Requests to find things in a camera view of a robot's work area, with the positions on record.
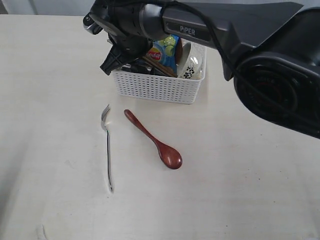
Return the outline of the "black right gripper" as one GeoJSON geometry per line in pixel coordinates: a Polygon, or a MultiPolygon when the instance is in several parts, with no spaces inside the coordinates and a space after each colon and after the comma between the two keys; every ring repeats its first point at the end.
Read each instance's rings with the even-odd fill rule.
{"type": "Polygon", "coordinates": [[[105,32],[112,46],[100,69],[110,75],[113,70],[144,56],[153,46],[140,24],[142,3],[115,6],[114,0],[96,0],[89,12],[92,20],[105,32]]]}

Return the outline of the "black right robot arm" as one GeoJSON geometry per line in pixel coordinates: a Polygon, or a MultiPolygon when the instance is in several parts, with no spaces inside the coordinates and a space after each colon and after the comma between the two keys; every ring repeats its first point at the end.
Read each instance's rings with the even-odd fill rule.
{"type": "Polygon", "coordinates": [[[219,52],[225,80],[253,114],[320,136],[319,5],[97,0],[83,25],[108,33],[107,75],[141,58],[153,41],[179,36],[219,52]]]}

